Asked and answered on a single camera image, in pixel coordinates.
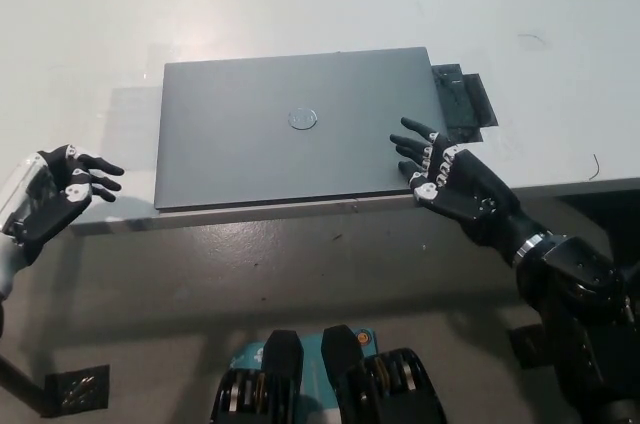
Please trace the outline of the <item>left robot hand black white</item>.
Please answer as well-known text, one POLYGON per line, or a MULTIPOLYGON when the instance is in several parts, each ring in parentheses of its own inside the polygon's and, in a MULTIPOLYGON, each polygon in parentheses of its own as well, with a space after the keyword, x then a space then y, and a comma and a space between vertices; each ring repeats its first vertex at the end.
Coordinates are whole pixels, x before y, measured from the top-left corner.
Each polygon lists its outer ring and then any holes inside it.
POLYGON ((13 259, 32 264, 94 197, 116 200, 125 170, 72 144, 24 159, 1 186, 1 236, 13 259))

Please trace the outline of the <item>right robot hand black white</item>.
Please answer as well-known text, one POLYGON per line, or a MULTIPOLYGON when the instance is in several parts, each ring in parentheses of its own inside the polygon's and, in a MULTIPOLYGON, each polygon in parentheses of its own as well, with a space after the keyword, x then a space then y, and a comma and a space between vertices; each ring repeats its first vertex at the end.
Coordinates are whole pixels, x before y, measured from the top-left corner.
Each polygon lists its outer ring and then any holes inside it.
POLYGON ((398 169, 420 206, 454 220, 473 243, 495 249, 509 265, 542 243, 549 231, 471 151, 418 121, 404 117, 401 124, 421 137, 390 136, 404 158, 398 169))

